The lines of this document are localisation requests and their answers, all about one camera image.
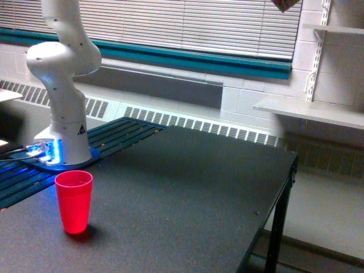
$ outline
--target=window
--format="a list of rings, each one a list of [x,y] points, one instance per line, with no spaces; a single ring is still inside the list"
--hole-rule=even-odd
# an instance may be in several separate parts
[[[92,39],[292,59],[301,2],[281,13],[270,0],[80,0]],[[53,33],[40,0],[2,0],[0,27]]]

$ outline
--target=wall shelf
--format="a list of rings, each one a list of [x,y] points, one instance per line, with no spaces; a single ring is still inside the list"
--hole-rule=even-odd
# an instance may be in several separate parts
[[[22,95],[20,95],[17,92],[12,92],[12,91],[0,88],[0,102],[15,100],[15,99],[21,98],[21,97],[22,97]]]
[[[364,112],[348,107],[269,96],[254,105],[254,109],[364,130]]]
[[[336,32],[343,34],[358,34],[364,35],[364,29],[353,28],[353,27],[338,27],[338,26],[322,26],[320,24],[303,24],[303,28],[309,28],[315,31],[316,36],[320,41],[322,41],[322,32]]]

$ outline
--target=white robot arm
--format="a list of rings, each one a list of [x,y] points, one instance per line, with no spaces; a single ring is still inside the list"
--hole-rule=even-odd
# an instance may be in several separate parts
[[[91,158],[86,133],[85,96],[75,88],[73,76],[99,69],[101,54],[82,26],[78,0],[42,0],[45,22],[59,42],[33,45],[27,65],[47,89],[51,125],[35,137],[51,143],[51,152],[38,158],[49,166],[75,165]]]

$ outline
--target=red cup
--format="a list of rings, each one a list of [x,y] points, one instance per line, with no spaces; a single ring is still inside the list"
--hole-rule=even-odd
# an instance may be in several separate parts
[[[85,171],[67,171],[56,176],[59,212],[68,234],[81,233],[87,228],[92,181],[91,173]]]

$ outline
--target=window sill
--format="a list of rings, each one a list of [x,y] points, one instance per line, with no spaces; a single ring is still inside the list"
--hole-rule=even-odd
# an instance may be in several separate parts
[[[33,45],[45,41],[58,41],[57,36],[32,31],[0,28],[0,41]],[[92,40],[105,57],[146,61],[181,68],[201,69],[212,73],[229,73],[288,80],[292,64],[282,61],[251,59],[246,57],[189,52],[178,49]]]

